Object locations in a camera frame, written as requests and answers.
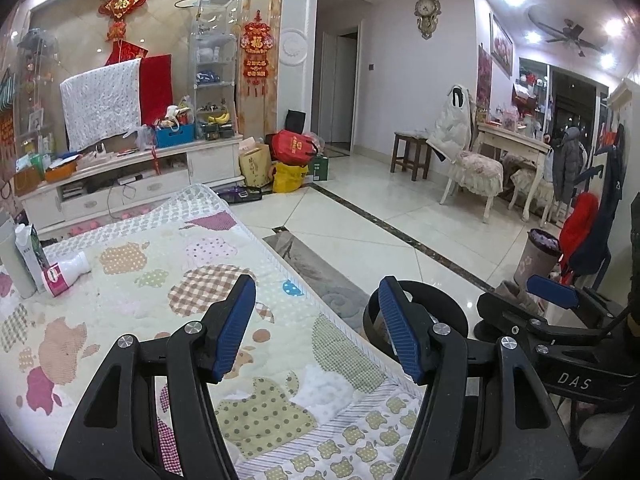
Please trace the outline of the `white dressing table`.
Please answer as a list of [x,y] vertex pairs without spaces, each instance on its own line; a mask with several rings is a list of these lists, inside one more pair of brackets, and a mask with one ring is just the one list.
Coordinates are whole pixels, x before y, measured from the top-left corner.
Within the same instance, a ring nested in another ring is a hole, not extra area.
[[487,145],[496,150],[506,152],[506,154],[521,157],[521,159],[535,168],[535,177],[527,194],[522,213],[523,220],[528,221],[530,205],[544,177],[544,162],[546,161],[547,154],[551,150],[551,146],[542,141],[528,138],[527,136],[520,136],[505,128],[488,125],[486,122],[479,122],[476,128],[477,136],[472,147],[474,153],[479,153],[480,148],[483,145]]

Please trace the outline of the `white pink label bottle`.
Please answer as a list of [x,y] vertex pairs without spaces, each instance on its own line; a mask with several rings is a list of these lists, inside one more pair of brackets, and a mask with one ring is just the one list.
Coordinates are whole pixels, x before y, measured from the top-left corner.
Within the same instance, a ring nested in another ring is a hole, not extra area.
[[91,266],[84,252],[51,264],[41,272],[43,286],[52,296],[60,296],[81,277],[91,272]]

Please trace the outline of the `patchwork quilt cover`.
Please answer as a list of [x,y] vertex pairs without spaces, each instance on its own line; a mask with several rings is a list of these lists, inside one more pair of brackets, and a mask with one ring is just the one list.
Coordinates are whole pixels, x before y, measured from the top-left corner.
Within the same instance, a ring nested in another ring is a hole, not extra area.
[[90,270],[61,295],[1,284],[1,419],[52,468],[96,372],[114,354],[93,422],[117,424],[128,372],[171,336],[205,341],[204,318],[249,276],[256,298],[234,361],[208,382],[241,479],[389,479],[421,391],[363,338],[366,304],[282,262],[214,193],[187,188],[148,214],[50,246]]

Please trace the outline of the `white chair with jacket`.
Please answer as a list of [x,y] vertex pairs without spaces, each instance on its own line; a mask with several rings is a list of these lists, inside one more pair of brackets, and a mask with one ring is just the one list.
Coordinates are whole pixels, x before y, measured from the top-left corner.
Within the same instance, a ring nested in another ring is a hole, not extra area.
[[487,223],[494,200],[503,190],[503,166],[498,160],[472,151],[472,104],[469,90],[454,84],[434,127],[427,131],[426,140],[448,164],[447,183],[439,203],[446,203],[454,187],[460,186],[484,197],[483,222]]

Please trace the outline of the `brown wooden stool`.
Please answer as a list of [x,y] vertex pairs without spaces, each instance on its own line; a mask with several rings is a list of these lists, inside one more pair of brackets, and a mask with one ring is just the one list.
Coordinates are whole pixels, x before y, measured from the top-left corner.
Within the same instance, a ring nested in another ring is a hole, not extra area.
[[424,136],[417,133],[394,133],[390,172],[396,169],[411,174],[411,180],[418,180],[419,174],[426,180],[431,168],[433,150]]

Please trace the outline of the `grey thermos cylinder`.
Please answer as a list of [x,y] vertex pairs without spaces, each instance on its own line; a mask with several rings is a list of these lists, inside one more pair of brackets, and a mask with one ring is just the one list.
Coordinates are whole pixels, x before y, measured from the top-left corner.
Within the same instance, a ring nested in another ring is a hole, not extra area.
[[7,214],[4,209],[1,211],[0,224],[1,262],[21,297],[29,298],[34,296],[37,292],[37,287],[29,273],[28,267],[26,266],[20,251],[15,244],[15,223],[13,218]]

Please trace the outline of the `white green milk carton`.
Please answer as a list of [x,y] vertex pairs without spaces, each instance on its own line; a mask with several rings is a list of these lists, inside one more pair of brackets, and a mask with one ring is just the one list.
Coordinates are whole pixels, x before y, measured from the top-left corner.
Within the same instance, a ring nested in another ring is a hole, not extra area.
[[38,292],[44,292],[43,272],[49,267],[49,260],[43,251],[36,228],[32,224],[18,224],[15,227],[15,245]]

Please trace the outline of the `white tv cabinet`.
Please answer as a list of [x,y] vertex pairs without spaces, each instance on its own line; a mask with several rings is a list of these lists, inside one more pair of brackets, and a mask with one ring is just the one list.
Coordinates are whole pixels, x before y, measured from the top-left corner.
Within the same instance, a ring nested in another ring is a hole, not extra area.
[[146,214],[191,184],[241,183],[241,140],[234,136],[113,157],[61,181],[43,182],[20,202],[40,236],[76,236]]

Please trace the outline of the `ceiling fan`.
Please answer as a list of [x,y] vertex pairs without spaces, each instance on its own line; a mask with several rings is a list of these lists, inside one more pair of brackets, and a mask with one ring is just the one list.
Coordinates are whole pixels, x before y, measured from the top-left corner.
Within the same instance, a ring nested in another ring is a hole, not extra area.
[[605,54],[604,47],[600,44],[595,44],[593,41],[582,38],[585,27],[570,18],[566,18],[563,27],[559,28],[545,23],[541,19],[541,14],[536,6],[531,6],[527,10],[526,15],[536,29],[539,29],[548,36],[546,39],[547,44],[566,44],[567,47],[572,49],[580,58],[587,56],[587,50],[596,52],[597,54]]

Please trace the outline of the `yellow bag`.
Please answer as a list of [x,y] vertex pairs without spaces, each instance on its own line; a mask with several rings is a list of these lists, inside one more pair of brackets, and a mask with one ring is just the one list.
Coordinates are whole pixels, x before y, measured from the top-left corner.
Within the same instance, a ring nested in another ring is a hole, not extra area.
[[303,184],[308,174],[308,167],[290,166],[283,162],[275,162],[272,165],[272,192],[292,193]]

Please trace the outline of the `red bag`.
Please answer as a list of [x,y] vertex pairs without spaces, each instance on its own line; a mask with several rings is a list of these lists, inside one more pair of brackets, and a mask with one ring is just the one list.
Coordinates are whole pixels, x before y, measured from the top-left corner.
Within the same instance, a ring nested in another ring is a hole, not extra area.
[[307,166],[318,155],[317,145],[309,136],[288,130],[275,133],[270,148],[272,157],[288,166]]

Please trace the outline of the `white quilted cloth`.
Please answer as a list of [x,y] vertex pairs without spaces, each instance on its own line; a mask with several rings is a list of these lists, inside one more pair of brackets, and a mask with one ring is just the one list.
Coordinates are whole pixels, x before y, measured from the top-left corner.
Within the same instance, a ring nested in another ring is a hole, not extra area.
[[68,148],[80,152],[142,125],[141,58],[88,70],[60,83]]

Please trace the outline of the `red cloth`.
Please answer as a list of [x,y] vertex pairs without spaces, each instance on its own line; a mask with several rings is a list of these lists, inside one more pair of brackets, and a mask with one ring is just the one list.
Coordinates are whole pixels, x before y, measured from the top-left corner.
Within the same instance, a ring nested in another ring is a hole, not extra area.
[[140,110],[143,125],[165,117],[174,102],[171,87],[171,55],[142,58],[140,63]]

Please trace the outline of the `red hanging knot decoration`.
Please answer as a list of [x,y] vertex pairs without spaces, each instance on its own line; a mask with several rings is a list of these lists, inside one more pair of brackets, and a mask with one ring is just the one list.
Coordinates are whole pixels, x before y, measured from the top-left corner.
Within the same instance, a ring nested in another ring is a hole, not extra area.
[[250,96],[265,96],[270,76],[269,52],[274,47],[271,27],[262,19],[259,10],[255,17],[244,24],[240,38],[243,51],[242,75],[246,93]]

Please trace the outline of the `wall clock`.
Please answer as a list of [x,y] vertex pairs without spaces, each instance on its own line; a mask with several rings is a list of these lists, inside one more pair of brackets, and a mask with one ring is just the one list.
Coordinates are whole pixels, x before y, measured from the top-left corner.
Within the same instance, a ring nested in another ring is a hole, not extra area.
[[432,38],[442,14],[439,0],[418,0],[414,6],[416,27],[424,40]]

